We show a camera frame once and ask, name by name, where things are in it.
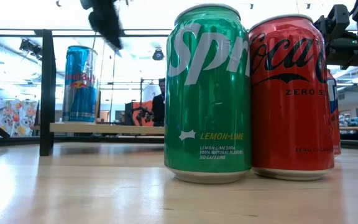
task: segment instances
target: person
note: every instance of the person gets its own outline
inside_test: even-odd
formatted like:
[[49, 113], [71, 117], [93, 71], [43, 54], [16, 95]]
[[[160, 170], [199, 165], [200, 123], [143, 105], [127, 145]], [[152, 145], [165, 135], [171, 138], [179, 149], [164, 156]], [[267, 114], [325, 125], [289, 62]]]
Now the person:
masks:
[[158, 80], [158, 85], [160, 86], [161, 94], [153, 98], [153, 126], [154, 127], [164, 127], [165, 119], [165, 78]]

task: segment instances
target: wooden table surface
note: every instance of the wooden table surface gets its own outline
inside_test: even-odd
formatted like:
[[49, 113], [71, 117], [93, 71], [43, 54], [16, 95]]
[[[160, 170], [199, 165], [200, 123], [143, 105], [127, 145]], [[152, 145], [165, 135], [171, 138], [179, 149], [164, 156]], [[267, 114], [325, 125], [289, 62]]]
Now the wooden table surface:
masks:
[[356, 223], [358, 150], [343, 150], [324, 179], [248, 173], [226, 185], [181, 182], [163, 146], [56, 144], [0, 147], [0, 223]]

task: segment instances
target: red soda can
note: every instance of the red soda can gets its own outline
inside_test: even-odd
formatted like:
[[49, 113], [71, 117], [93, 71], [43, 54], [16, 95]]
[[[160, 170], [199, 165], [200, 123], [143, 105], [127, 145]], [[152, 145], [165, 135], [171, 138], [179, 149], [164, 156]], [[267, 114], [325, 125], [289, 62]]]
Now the red soda can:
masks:
[[338, 110], [338, 92], [336, 80], [327, 69], [328, 78], [328, 96], [329, 112], [331, 113], [331, 131], [333, 132], [334, 156], [341, 155], [341, 133], [339, 132], [339, 110]]
[[253, 170], [319, 179], [334, 165], [323, 36], [299, 14], [262, 21], [249, 36]]

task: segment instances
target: green soda can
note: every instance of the green soda can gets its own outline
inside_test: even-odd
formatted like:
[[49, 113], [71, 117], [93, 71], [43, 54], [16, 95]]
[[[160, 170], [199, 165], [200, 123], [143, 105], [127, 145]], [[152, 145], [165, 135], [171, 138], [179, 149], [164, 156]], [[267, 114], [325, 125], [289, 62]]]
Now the green soda can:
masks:
[[165, 166], [187, 182], [239, 180], [251, 168], [248, 34], [223, 4], [182, 12], [167, 41]]

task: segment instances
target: soda can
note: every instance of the soda can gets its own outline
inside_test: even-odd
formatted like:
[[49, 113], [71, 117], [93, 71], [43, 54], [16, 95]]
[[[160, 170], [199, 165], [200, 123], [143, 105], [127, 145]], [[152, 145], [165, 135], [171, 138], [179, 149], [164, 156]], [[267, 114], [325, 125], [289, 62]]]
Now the soda can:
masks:
[[97, 53], [84, 46], [67, 49], [62, 121], [95, 122], [99, 83], [95, 76]]
[[331, 131], [333, 132], [334, 156], [341, 155], [341, 133], [339, 132], [339, 108], [338, 108], [338, 92], [336, 80], [329, 70], [328, 76], [328, 96], [329, 96], [329, 112], [331, 113]]
[[248, 35], [223, 4], [182, 12], [167, 41], [165, 165], [176, 178], [217, 184], [250, 169]]
[[277, 16], [249, 31], [252, 166], [315, 180], [334, 164], [324, 40], [308, 16]]

